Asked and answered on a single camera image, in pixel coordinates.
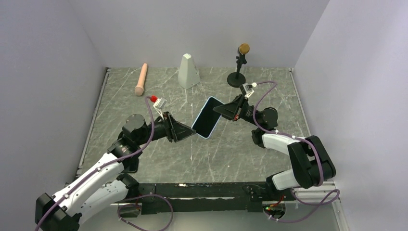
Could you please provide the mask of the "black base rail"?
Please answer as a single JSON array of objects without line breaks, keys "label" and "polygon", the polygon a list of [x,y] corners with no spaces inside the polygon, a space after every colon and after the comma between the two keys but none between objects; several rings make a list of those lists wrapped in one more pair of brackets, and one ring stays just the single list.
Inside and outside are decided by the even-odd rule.
[{"label": "black base rail", "polygon": [[273,192],[263,181],[216,183],[141,183],[122,203],[140,205],[143,215],[164,212],[263,212],[271,204],[293,202],[289,189]]}]

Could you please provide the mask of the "white cone-shaped metronome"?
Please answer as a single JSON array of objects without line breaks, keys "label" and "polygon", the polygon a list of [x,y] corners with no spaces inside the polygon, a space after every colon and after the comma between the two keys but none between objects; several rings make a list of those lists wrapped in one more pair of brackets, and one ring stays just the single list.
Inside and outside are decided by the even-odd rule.
[{"label": "white cone-shaped metronome", "polygon": [[201,82],[199,70],[195,65],[194,58],[189,53],[182,56],[178,71],[178,83],[186,90]]}]

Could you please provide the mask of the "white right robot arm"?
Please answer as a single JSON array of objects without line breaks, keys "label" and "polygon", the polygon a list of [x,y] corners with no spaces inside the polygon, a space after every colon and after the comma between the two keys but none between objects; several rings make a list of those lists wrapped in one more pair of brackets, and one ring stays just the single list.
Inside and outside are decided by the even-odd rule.
[{"label": "white right robot arm", "polygon": [[336,168],[320,138],[314,135],[303,138],[279,132],[276,129],[278,112],[275,108],[267,107],[258,111],[240,94],[232,102],[216,106],[213,110],[227,120],[243,119],[256,125],[257,129],[252,130],[255,145],[289,156],[291,169],[266,179],[265,192],[269,199],[279,199],[286,189],[308,189],[335,177]]}]

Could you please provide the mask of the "pink toy microphone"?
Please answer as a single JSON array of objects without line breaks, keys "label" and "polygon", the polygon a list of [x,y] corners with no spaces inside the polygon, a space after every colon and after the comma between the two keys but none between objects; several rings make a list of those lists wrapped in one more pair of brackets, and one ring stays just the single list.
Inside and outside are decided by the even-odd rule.
[{"label": "pink toy microphone", "polygon": [[144,93],[144,85],[145,85],[147,71],[148,71],[148,64],[144,63],[141,67],[139,79],[134,89],[134,93],[136,96],[142,96]]}]

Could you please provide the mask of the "black microphone stand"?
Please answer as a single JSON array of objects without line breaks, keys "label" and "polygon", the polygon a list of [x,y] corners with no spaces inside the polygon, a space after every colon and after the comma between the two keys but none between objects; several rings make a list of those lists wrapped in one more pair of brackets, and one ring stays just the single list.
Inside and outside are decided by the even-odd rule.
[{"label": "black microphone stand", "polygon": [[235,72],[230,73],[227,77],[227,83],[234,88],[238,88],[239,86],[243,85],[246,82],[245,76],[240,73],[241,67],[244,64],[247,64],[245,54],[242,54],[240,51],[238,52],[237,58],[237,69]]}]

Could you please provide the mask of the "brown microphone head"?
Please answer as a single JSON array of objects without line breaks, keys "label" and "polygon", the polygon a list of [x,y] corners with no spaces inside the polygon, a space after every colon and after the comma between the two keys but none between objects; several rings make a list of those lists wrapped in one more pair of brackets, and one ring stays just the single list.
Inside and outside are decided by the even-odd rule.
[{"label": "brown microphone head", "polygon": [[240,54],[245,55],[250,51],[250,46],[247,43],[243,43],[238,47]]}]

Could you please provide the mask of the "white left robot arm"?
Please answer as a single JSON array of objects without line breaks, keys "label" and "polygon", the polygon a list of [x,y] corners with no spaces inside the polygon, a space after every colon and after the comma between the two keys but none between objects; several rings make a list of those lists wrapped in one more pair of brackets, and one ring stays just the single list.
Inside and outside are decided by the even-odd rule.
[{"label": "white left robot arm", "polygon": [[178,142],[195,130],[176,121],[169,112],[147,125],[142,115],[130,115],[118,139],[79,178],[64,189],[36,200],[36,230],[77,231],[81,224],[118,201],[132,202],[139,183],[129,173],[136,172],[139,156],[151,141],[167,138]]}]

